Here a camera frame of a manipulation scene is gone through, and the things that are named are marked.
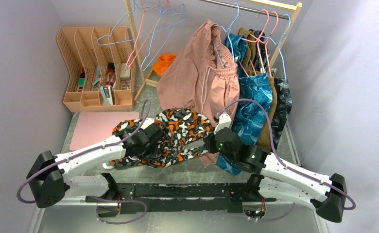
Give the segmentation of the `orange camouflage shorts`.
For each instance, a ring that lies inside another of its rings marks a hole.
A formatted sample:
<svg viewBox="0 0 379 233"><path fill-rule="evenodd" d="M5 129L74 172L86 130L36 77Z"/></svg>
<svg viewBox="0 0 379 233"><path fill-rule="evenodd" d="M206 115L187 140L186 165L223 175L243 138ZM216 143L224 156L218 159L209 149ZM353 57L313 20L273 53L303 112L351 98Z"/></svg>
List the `orange camouflage shorts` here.
<svg viewBox="0 0 379 233"><path fill-rule="evenodd" d="M142 119L120 122L112 134L125 140L137 133ZM200 157L207 153L203 139L213 133L210 120L191 109L167 109L155 116L155 124L164 132L159 146L147 158L136 156L112 160L116 167L150 166L162 168Z"/></svg>

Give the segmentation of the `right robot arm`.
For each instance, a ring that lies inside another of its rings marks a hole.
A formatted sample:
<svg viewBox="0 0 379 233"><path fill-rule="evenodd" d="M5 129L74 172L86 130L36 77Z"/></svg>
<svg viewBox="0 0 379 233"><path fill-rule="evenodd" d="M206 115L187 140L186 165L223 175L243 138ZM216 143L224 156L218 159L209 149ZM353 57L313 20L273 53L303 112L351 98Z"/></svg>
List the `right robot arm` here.
<svg viewBox="0 0 379 233"><path fill-rule="evenodd" d="M322 175L287 162L258 145L245 144L228 128L204 139L210 152L219 152L236 167L250 173L246 196L282 199L306 206L330 222L343 220L347 188L344 176Z"/></svg>

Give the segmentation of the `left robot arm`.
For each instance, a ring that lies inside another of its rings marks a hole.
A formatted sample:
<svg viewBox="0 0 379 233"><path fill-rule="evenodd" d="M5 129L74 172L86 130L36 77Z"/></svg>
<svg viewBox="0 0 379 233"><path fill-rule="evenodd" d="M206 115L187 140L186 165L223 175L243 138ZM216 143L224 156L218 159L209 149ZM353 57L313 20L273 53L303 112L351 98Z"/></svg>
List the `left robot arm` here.
<svg viewBox="0 0 379 233"><path fill-rule="evenodd" d="M119 188L110 174L83 176L82 173L127 156L149 155L164 135L157 124L150 123L138 130L116 131L102 142L73 152L39 154L27 175L34 202L39 208L47 208L64 198L78 196L95 196L107 202L118 199Z"/></svg>

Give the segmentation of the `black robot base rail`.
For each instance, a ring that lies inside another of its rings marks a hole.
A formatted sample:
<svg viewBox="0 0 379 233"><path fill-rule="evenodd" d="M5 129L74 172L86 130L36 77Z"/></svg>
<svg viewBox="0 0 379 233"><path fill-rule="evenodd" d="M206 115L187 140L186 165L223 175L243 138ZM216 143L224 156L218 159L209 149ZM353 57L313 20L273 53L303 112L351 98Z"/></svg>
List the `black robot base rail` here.
<svg viewBox="0 0 379 233"><path fill-rule="evenodd" d="M243 205L265 200L246 183L119 183L101 196L88 195L86 202L111 203L120 214L139 212L227 211L242 213Z"/></svg>

